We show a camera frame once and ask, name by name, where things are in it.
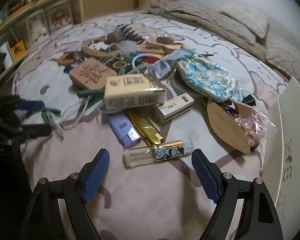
cigarette pack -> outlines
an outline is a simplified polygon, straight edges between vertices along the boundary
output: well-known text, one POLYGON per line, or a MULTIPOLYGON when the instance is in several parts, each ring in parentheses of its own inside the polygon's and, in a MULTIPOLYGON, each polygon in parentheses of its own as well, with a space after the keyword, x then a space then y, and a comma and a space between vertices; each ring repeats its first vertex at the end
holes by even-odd
POLYGON ((108 77, 104 102, 106 110, 163 104, 166 90, 153 75, 130 74, 108 77))
POLYGON ((156 106, 156 114, 161 123, 165 123, 178 115, 190 110, 194 99, 188 93, 166 101, 163 105, 156 106))

metal screw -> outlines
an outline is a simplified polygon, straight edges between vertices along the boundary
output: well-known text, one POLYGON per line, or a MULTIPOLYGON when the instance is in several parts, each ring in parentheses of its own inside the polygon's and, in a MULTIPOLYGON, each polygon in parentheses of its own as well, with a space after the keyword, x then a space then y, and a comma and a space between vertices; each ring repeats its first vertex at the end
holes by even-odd
POLYGON ((229 172, 225 172, 225 173, 223 174, 223 176, 224 176, 226 179, 231 179, 231 178, 232 178, 232 174, 229 173, 229 172))
POLYGON ((47 179, 46 178, 41 178, 39 179, 39 183, 40 184, 45 184, 47 182, 47 179))
POLYGON ((256 183, 258 183, 258 184, 262 184, 262 183, 263 183, 263 180, 262 180, 262 179, 260 179, 260 178, 256 178, 256 183))
POLYGON ((74 173, 70 174, 71 179, 76 179, 77 177, 79 177, 79 173, 77 173, 77 172, 74 172, 74 173))

pile of objects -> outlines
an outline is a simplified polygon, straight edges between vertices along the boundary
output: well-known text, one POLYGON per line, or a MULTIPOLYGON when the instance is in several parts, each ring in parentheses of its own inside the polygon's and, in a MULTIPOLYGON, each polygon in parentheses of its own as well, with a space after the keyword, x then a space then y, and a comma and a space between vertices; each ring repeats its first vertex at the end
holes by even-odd
POLYGON ((58 65, 64 66, 64 73, 78 87, 78 97, 86 98, 74 124, 64 125, 65 113, 59 123, 58 109, 45 109, 42 114, 62 137, 62 129, 72 129, 89 107, 97 107, 100 113, 108 115, 110 127, 126 149, 126 165, 131 167, 194 150, 190 138, 164 143, 163 136, 140 107, 150 106, 151 115, 165 123, 190 110, 194 99, 189 94, 198 94, 227 106, 225 113, 242 128, 250 148, 256 147, 265 129, 261 131, 256 114, 251 117, 255 122, 241 118, 230 98, 250 106, 255 101, 247 102, 251 95, 243 98, 234 75, 209 56, 213 54, 198 54, 166 33, 161 33, 156 40, 145 40, 128 25, 118 25, 107 37, 85 40, 81 49, 68 50, 58 60, 58 65), (162 81, 174 75, 182 79, 184 92, 190 92, 166 101, 162 81), (129 149, 142 139, 148 147, 129 149))

bed sheet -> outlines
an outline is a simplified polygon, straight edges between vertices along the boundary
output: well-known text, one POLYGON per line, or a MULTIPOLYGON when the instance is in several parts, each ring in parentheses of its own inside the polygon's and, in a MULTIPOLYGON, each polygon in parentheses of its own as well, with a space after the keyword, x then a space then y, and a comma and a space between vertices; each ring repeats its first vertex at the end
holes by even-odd
MULTIPOLYGON (((156 37, 162 31, 174 34, 178 41, 197 52, 214 54, 211 59, 236 76, 238 87, 253 92, 259 100, 259 108, 265 112, 285 89, 286 83, 278 74, 223 38, 202 28, 133 11, 94 18, 61 30, 23 64, 14 77, 12 92, 28 100, 43 100, 46 107, 61 111, 77 103, 66 122, 72 123, 83 103, 57 59, 66 49, 80 46, 85 39, 105 35, 119 24, 130 24, 146 38, 156 37)), ((167 99, 175 97, 170 83, 164 81, 163 84, 167 88, 167 99)), ((43 122, 40 114, 29 118, 19 114, 23 123, 43 122)), ((195 148, 200 148, 211 162, 237 179, 252 181, 261 175, 266 142, 252 151, 251 156, 236 151, 213 133, 201 102, 195 102, 190 111, 163 125, 153 122, 166 141, 191 137, 195 148)), ((110 165, 98 193, 86 207, 104 240, 200 238, 215 204, 207 199, 191 165, 191 156, 126 169, 122 161, 123 148, 109 127, 107 117, 93 107, 73 130, 64 131, 64 140, 53 132, 50 137, 26 141, 22 158, 31 189, 42 177, 53 181, 80 171, 100 148, 109 151, 110 165)), ((69 239, 75 239, 64 201, 59 202, 69 239)), ((238 201, 227 239, 234 237, 241 207, 242 201, 238 201)))

